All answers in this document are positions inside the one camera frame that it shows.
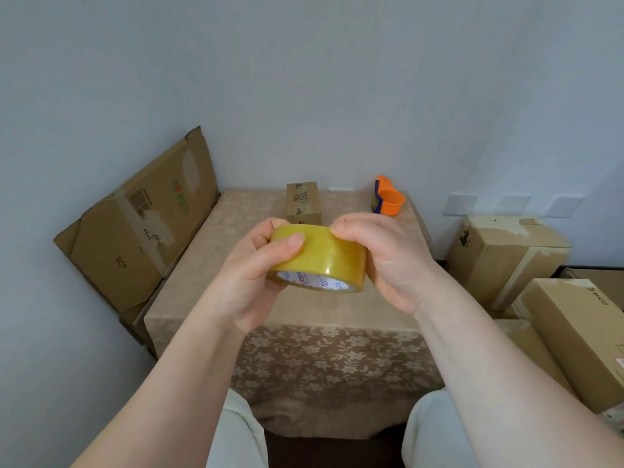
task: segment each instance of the wall outlet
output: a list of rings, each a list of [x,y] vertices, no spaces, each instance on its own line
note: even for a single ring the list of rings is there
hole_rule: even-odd
[[[474,204],[477,203],[477,195],[470,193],[452,193],[446,200],[442,215],[469,215],[472,213]]]
[[[499,198],[494,206],[495,215],[522,215],[531,200],[528,194],[508,194]]]
[[[585,197],[580,195],[556,195],[544,212],[544,218],[570,218],[583,203]]]

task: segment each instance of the fingernail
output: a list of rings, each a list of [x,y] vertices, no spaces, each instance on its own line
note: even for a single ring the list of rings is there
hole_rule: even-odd
[[[292,249],[300,248],[306,237],[303,233],[295,233],[288,237],[288,247]]]

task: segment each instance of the floor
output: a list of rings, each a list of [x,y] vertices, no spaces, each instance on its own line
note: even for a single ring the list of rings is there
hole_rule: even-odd
[[[368,440],[281,437],[265,431],[270,468],[404,468],[405,425]]]

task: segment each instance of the barcode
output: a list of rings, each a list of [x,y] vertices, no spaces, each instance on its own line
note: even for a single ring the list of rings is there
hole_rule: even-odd
[[[144,211],[150,208],[150,201],[147,198],[147,192],[145,189],[139,189],[132,197],[130,197],[130,203],[136,212],[143,216]]]

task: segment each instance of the floral tablecloth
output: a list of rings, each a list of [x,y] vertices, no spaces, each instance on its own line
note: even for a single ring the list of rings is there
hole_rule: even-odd
[[[323,223],[369,212],[369,193],[321,192]],[[283,191],[226,190],[145,316],[158,355],[257,222],[283,216]],[[396,220],[416,234],[408,202]],[[414,403],[442,387],[416,322],[367,279],[359,294],[289,287],[266,324],[246,338],[231,387],[265,428],[287,436],[365,438],[404,422]]]

